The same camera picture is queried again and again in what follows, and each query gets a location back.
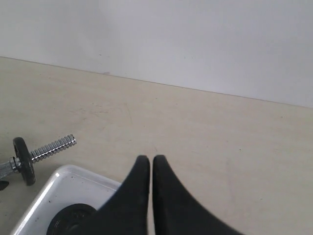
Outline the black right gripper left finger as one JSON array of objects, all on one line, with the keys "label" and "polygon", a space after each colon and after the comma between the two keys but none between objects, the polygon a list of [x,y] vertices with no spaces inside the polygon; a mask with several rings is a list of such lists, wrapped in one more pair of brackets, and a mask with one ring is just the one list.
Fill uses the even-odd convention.
[{"label": "black right gripper left finger", "polygon": [[74,235],[146,235],[150,162],[138,156],[115,194],[73,230]]}]

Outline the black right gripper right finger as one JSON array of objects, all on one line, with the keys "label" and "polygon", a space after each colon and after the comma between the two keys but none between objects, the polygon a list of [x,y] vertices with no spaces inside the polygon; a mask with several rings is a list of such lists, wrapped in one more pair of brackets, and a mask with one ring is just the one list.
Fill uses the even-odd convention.
[{"label": "black right gripper right finger", "polygon": [[153,159],[152,198],[157,235],[240,235],[183,186],[164,155]]}]

